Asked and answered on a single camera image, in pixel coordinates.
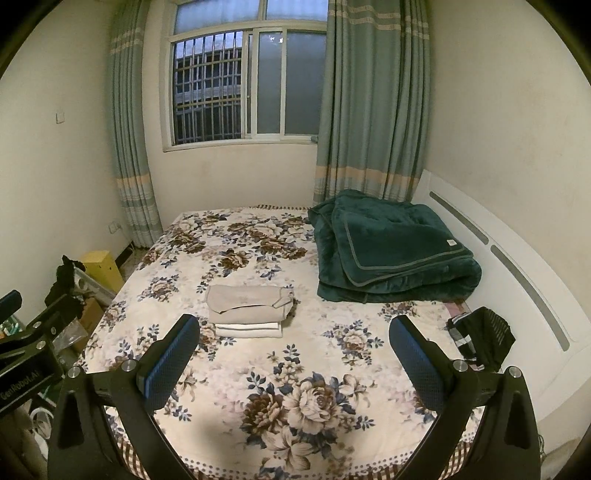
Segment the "screw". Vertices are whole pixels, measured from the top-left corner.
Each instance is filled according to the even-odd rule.
[[[521,370],[517,367],[509,367],[509,375],[513,378],[519,378],[521,376]]]
[[[464,360],[454,360],[453,368],[455,368],[459,372],[465,372],[466,370],[468,370],[468,364]]]
[[[121,370],[131,372],[138,363],[135,360],[126,360],[121,364]]]
[[[82,369],[79,366],[75,365],[68,370],[68,377],[76,378],[78,375],[80,375],[80,372],[82,372]]]

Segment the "plastic bag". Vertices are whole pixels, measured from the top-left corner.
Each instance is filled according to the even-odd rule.
[[[78,340],[88,336],[88,332],[78,320],[71,321],[60,334],[53,339],[53,350],[55,353],[61,352],[64,348],[74,345]]]

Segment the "electrical socket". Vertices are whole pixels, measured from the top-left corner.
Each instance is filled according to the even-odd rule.
[[[113,220],[109,224],[109,233],[115,233],[117,230],[121,230],[121,224],[117,220]]]

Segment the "black bag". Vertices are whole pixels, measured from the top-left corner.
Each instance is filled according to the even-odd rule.
[[[449,319],[447,330],[474,370],[498,372],[515,342],[507,322],[486,307]]]

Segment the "blue gripper pad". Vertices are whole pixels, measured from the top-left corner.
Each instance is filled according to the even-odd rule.
[[[146,410],[163,408],[199,344],[199,322],[184,314],[162,340],[150,345],[135,377]]]
[[[427,341],[406,315],[390,322],[389,340],[423,405],[441,412],[453,382],[445,353]]]

